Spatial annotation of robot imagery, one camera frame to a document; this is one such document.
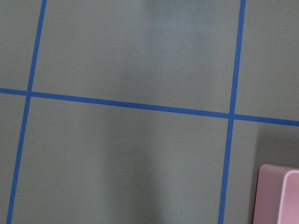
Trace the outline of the pink plastic bin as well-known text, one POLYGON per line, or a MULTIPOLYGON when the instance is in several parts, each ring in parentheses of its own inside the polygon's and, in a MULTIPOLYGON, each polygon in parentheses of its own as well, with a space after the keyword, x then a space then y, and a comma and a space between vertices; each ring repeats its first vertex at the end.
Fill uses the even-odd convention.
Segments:
POLYGON ((299 170, 264 164, 258 172, 254 224, 299 222, 299 170))

